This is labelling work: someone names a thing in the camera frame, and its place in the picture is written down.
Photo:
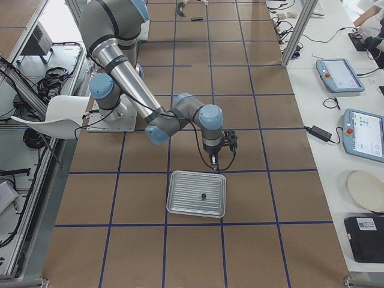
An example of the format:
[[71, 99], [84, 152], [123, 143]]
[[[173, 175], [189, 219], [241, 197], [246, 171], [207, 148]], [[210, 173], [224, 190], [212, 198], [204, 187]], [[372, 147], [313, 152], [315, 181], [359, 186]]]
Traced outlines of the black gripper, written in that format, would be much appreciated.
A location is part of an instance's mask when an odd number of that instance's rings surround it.
[[206, 152], [209, 155], [210, 167], [212, 170], [218, 170], [218, 153], [221, 150], [219, 146], [208, 146]]

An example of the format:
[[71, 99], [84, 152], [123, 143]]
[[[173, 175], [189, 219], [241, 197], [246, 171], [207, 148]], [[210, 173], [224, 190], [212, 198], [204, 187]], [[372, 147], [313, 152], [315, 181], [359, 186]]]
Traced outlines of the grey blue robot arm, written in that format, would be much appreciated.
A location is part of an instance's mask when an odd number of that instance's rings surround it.
[[178, 95], [165, 111], [136, 70], [136, 54], [123, 52], [119, 41], [134, 47], [141, 25], [149, 19], [144, 1], [90, 1], [80, 14], [79, 31], [91, 54], [144, 119], [145, 133], [155, 145], [168, 141], [189, 122], [200, 127], [203, 148], [212, 166], [224, 146], [223, 112], [215, 104], [203, 104], [189, 93]]

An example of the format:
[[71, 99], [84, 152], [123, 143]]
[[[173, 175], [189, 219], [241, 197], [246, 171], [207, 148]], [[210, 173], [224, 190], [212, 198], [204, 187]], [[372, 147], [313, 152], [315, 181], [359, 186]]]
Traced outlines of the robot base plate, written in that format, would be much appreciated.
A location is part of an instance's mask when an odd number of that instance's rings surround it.
[[93, 113], [89, 118], [89, 126], [86, 128], [90, 133], [117, 133], [134, 132], [136, 126], [137, 110], [125, 94], [121, 95], [120, 104], [105, 119], [108, 111], [101, 109]]

